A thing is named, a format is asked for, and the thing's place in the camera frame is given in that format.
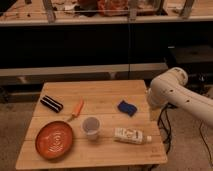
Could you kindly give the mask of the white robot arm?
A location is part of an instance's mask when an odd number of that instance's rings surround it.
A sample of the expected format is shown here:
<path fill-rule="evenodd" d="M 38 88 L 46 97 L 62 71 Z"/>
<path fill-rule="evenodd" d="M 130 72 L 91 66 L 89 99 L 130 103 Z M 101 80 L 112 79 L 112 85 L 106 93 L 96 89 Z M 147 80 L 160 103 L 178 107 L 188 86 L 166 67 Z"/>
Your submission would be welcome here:
<path fill-rule="evenodd" d="M 179 67 L 173 67 L 158 75 L 150 83 L 147 92 L 148 104 L 156 109 L 171 103 L 213 127 L 213 99 L 187 89 L 187 82 L 186 71 Z"/>

